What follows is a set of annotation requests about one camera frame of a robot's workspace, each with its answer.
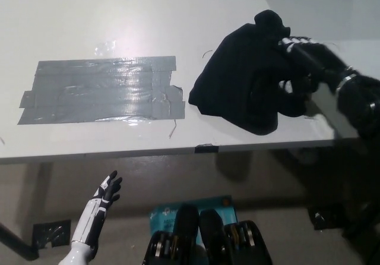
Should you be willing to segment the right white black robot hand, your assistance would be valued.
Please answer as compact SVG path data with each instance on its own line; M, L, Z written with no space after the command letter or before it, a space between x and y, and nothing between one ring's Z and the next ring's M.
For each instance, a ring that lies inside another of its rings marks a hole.
M325 83L336 94L349 80L358 76L326 45L308 37L285 37L278 42L278 48L296 64L307 70L318 82Z

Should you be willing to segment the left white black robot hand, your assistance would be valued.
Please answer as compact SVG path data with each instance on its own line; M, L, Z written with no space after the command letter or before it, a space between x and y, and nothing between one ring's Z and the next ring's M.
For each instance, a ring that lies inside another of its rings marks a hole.
M118 172L113 171L100 184L93 199L99 204L98 211L107 212L111 205L120 198L118 192L121 189L122 177L117 177Z

